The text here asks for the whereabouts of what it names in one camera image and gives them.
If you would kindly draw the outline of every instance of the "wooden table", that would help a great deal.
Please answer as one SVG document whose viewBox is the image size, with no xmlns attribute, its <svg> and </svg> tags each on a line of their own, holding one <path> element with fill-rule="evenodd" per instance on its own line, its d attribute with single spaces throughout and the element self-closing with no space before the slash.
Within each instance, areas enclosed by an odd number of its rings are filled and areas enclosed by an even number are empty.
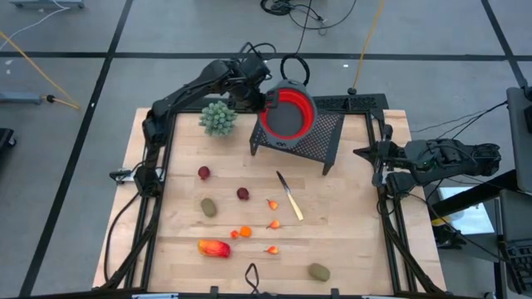
<svg viewBox="0 0 532 299">
<path fill-rule="evenodd" d="M 144 138 L 140 124 L 146 112 L 136 112 L 125 167 L 141 160 Z M 393 126 L 393 140 L 404 145 L 411 138 L 405 112 L 386 110 L 385 116 Z M 368 145 L 364 116 L 346 115 L 336 164 L 325 177 L 323 165 L 312 160 L 265 147 L 251 156 L 249 137 L 256 115 L 239 115 L 234 133 L 226 139 L 206 136 L 198 118 L 196 114 L 177 117 L 150 292 L 208 292 L 210 286 L 218 286 L 220 292 L 249 293 L 244 272 L 254 262 L 261 292 L 329 294 L 337 287 L 344 295 L 393 293 L 382 222 L 376 211 L 377 191 L 371 185 L 372 166 L 352 153 Z M 209 166 L 212 174 L 206 181 L 197 176 L 203 165 Z M 302 222 L 297 220 L 275 170 L 287 180 L 305 217 Z M 249 190 L 249 201 L 237 199 L 239 187 Z M 135 192 L 133 183 L 118 187 L 109 223 Z M 423 195 L 420 188 L 414 194 Z M 206 218 L 201 211 L 200 201 L 207 197 L 217 204 L 214 218 Z M 270 210 L 266 199 L 279 202 L 278 210 Z M 139 203 L 137 200 L 122 215 L 113 232 L 111 274 L 131 248 Z M 402 207 L 412 255 L 433 282 L 445 289 L 425 204 L 410 197 L 402 200 Z M 282 227 L 266 229 L 274 219 Z M 242 225 L 250 226 L 253 236 L 231 239 L 230 232 Z M 227 242 L 231 257 L 200 255 L 196 244 L 201 238 Z M 273 245 L 278 246 L 279 255 L 264 252 Z M 140 256 L 134 285 L 139 285 L 144 262 L 144 255 Z M 397 256 L 401 288 L 406 290 L 404 263 L 398 252 Z M 307 274 L 307 266 L 313 262 L 331 270 L 328 282 L 314 281 Z M 102 265 L 103 249 L 94 286 L 104 282 Z"/>
</svg>

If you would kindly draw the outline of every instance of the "kiwi fruit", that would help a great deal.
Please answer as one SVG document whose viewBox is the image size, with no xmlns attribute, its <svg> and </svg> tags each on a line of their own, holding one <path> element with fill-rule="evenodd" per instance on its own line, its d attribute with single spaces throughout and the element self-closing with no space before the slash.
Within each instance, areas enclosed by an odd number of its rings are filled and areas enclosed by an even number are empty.
<svg viewBox="0 0 532 299">
<path fill-rule="evenodd" d="M 329 271 L 329 269 L 318 263 L 314 263 L 308 266 L 308 274 L 314 279 L 318 279 L 322 282 L 326 282 L 331 277 L 331 272 Z"/>
<path fill-rule="evenodd" d="M 201 209 L 205 216 L 209 218 L 216 216 L 216 205 L 212 199 L 203 199 L 201 201 Z"/>
</svg>

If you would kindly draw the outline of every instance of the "yellow knife handle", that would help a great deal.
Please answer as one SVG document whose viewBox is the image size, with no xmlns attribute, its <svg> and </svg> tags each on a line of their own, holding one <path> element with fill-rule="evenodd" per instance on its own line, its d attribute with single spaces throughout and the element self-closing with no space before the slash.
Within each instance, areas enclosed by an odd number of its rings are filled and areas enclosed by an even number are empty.
<svg viewBox="0 0 532 299">
<path fill-rule="evenodd" d="M 295 200 L 293 200 L 293 197 L 291 194 L 287 194 L 288 199 L 290 200 L 290 203 L 292 204 L 293 211 L 296 213 L 296 216 L 298 216 L 299 221 L 303 221 L 303 213 L 301 213 L 301 210 L 299 209 L 298 204 Z"/>
</svg>

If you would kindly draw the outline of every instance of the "orange pepper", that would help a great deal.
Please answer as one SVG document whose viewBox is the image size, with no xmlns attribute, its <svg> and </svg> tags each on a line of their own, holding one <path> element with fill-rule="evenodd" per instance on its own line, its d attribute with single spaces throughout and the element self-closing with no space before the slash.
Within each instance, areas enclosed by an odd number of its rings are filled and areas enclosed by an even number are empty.
<svg viewBox="0 0 532 299">
<path fill-rule="evenodd" d="M 209 257 L 229 257 L 231 247 L 218 240 L 199 240 L 198 251 Z"/>
<path fill-rule="evenodd" d="M 266 200 L 268 201 L 268 205 L 272 210 L 276 210 L 278 208 L 279 204 L 276 201 L 269 199 Z"/>
<path fill-rule="evenodd" d="M 239 232 L 237 231 L 231 232 L 231 238 L 239 238 Z"/>
<path fill-rule="evenodd" d="M 251 228 L 250 227 L 246 227 L 246 226 L 243 226 L 242 228 L 240 228 L 240 236 L 242 236 L 244 238 L 251 237 Z"/>
<path fill-rule="evenodd" d="M 272 247 L 268 248 L 268 250 L 264 250 L 264 251 L 269 253 L 269 254 L 278 254 L 279 253 L 279 248 L 277 248 L 277 246 L 272 246 Z"/>
<path fill-rule="evenodd" d="M 278 221 L 278 220 L 273 220 L 267 228 L 273 228 L 273 229 L 276 229 L 276 228 L 280 228 L 281 227 L 281 223 Z"/>
</svg>

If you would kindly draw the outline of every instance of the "knife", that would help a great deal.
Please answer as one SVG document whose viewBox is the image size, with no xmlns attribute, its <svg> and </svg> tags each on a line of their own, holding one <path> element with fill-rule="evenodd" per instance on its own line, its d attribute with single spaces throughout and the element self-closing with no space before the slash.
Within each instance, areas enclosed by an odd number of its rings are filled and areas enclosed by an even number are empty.
<svg viewBox="0 0 532 299">
<path fill-rule="evenodd" d="M 295 200 L 293 200 L 292 194 L 290 193 L 290 188 L 288 187 L 288 184 L 286 184 L 286 181 L 284 180 L 283 176 L 280 172 L 277 171 L 277 176 L 281 180 L 281 184 L 284 187 L 284 192 L 286 192 L 286 195 L 288 196 L 288 199 L 290 200 L 290 203 L 292 204 L 293 211 L 296 213 L 296 216 L 298 216 L 299 221 L 303 221 L 303 213 L 301 213 L 301 210 L 299 209 L 298 204 Z"/>
</svg>

